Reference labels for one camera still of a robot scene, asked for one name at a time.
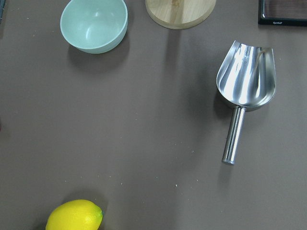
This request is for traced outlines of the wooden glass rack stand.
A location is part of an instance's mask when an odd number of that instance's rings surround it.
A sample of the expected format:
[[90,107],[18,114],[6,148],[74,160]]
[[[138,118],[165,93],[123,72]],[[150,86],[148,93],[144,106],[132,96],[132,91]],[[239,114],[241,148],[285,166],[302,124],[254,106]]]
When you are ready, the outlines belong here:
[[213,12],[216,0],[146,0],[149,16],[169,29],[187,29],[206,20]]

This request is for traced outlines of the stainless steel ice scoop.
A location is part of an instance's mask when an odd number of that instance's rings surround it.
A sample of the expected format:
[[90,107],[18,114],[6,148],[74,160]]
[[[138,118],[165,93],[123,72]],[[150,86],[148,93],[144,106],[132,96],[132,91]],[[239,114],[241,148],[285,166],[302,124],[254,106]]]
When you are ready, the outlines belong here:
[[245,113],[263,107],[275,96],[273,49],[234,41],[218,70],[216,86],[233,109],[222,162],[234,165]]

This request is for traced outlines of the grey folded cloth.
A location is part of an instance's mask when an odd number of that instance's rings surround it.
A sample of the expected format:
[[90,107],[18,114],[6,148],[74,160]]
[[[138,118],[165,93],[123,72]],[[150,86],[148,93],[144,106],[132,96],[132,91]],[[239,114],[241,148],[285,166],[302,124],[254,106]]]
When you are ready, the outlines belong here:
[[6,0],[0,0],[0,23],[1,23],[1,20],[2,20],[2,16],[3,16],[5,2],[6,2]]

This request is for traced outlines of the black framed tray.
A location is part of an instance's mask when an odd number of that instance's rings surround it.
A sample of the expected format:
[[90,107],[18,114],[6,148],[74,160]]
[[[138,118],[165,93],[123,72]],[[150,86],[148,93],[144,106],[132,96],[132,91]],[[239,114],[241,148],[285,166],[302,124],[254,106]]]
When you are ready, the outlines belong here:
[[307,26],[307,0],[259,0],[258,24]]

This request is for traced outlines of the mint green bowl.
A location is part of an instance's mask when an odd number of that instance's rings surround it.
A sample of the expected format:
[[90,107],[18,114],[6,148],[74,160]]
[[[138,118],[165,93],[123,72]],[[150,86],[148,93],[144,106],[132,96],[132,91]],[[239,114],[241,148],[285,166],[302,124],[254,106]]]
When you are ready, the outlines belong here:
[[123,0],[71,0],[60,18],[64,39],[90,54],[115,48],[128,28],[128,8]]

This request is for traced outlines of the yellow lemon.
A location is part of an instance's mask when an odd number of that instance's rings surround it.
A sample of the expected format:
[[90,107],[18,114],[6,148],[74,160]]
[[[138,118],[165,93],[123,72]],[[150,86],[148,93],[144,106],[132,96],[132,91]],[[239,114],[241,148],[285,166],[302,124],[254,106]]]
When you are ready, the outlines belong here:
[[72,200],[55,208],[48,217],[47,230],[97,230],[103,220],[103,211],[95,203]]

